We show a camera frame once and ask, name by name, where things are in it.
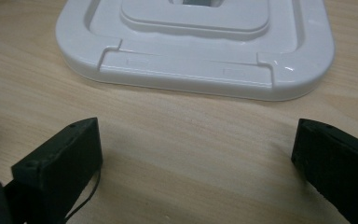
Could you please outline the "grey lidded plastic box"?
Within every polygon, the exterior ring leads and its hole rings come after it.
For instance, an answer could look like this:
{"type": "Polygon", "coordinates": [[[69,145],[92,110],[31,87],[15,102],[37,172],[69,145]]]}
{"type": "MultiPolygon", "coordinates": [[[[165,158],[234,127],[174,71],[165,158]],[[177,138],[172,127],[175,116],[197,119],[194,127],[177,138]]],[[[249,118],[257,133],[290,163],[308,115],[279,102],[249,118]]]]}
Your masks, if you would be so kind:
{"type": "Polygon", "coordinates": [[[67,0],[62,56],[100,82],[284,101],[335,57],[324,0],[67,0]]]}

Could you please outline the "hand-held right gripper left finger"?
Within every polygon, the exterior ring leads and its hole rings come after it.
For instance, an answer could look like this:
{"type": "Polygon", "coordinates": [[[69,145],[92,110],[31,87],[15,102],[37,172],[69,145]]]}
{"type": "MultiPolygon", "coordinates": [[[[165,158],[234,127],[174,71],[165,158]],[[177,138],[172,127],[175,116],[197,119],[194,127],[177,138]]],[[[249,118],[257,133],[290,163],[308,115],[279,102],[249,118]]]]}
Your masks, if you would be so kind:
{"type": "Polygon", "coordinates": [[[64,224],[102,164],[98,120],[83,119],[66,126],[11,167],[25,206],[16,221],[64,224]]]}

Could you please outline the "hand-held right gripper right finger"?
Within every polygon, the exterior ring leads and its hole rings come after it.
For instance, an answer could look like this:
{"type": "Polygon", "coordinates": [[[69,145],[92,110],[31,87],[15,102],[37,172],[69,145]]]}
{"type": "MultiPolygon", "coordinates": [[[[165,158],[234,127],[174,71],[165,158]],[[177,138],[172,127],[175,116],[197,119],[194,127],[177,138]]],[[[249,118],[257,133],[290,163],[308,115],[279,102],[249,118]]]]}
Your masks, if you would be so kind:
{"type": "Polygon", "coordinates": [[[300,119],[291,161],[342,216],[358,224],[358,138],[300,119]]]}

